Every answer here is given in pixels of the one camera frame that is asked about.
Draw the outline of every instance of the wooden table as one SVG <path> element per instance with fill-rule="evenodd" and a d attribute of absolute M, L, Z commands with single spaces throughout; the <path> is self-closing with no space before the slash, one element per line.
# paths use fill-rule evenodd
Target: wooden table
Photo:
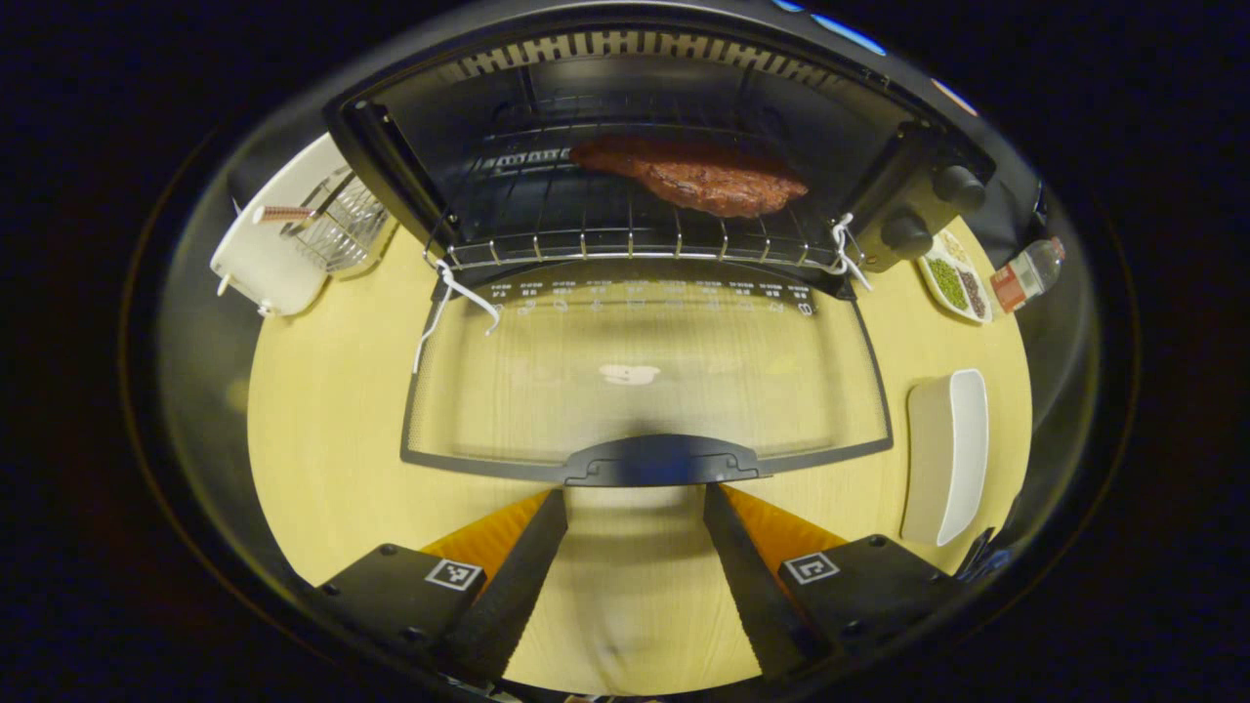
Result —
<path fill-rule="evenodd" d="M 962 220 L 950 231 L 984 279 L 992 273 Z M 308 311 L 266 320 L 249 389 L 252 475 L 284 554 L 320 584 L 382 542 L 419 549 L 546 488 L 415 467 L 399 458 L 412 353 L 434 273 L 396 233 L 372 273 L 331 281 Z M 1029 370 L 1015 319 L 996 301 L 984 326 L 929 296 L 914 265 L 871 278 L 860 309 L 876 350 L 894 448 L 735 488 L 846 539 L 882 533 L 952 572 L 971 540 L 1000 527 L 1029 458 Z M 972 524 L 944 547 L 901 540 L 908 392 L 956 369 L 985 377 L 989 469 Z M 508 678 L 559 690 L 660 694 L 758 675 L 695 487 L 568 489 L 569 533 Z"/>

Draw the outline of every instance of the bowl of beans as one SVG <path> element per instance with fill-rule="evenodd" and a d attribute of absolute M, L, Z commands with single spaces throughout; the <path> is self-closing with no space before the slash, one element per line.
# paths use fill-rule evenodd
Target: bowl of beans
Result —
<path fill-rule="evenodd" d="M 932 249 L 916 265 L 939 305 L 969 321 L 985 324 L 992 319 L 981 276 L 976 275 L 964 248 L 948 230 L 934 238 Z"/>

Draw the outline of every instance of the red label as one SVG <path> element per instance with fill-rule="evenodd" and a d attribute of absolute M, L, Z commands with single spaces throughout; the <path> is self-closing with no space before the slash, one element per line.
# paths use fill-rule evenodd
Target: red label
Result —
<path fill-rule="evenodd" d="M 1002 305 L 1004 313 L 1011 313 L 1024 304 L 1024 288 L 1020 286 L 1010 265 L 999 269 L 990 278 L 990 283 L 994 285 L 994 294 L 999 296 L 999 304 Z"/>

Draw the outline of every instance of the black background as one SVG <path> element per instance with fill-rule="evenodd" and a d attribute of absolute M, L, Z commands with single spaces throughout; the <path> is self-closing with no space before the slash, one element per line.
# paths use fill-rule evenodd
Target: black background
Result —
<path fill-rule="evenodd" d="M 971 638 L 848 684 L 886 699 L 1245 694 L 1241 530 L 1248 218 L 1244 11 L 1055 1 L 830 10 L 981 109 L 1125 243 L 1142 399 L 1102 508 L 1051 575 Z M 375 695 L 214 582 L 130 460 L 116 325 L 130 251 L 179 164 L 255 108 L 419 20 L 416 3 L 10 6 L 2 685 L 22 698 Z M 30 224 L 24 223 L 31 215 Z"/>

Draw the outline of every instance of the oven control knob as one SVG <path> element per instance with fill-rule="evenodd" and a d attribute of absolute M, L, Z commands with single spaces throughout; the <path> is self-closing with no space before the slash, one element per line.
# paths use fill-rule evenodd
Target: oven control knob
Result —
<path fill-rule="evenodd" d="M 985 203 L 985 184 L 964 166 L 946 166 L 938 171 L 934 193 L 962 215 L 975 213 Z"/>
<path fill-rule="evenodd" d="M 911 210 L 900 210 L 881 223 L 881 241 L 900 259 L 919 259 L 934 245 L 925 221 Z"/>

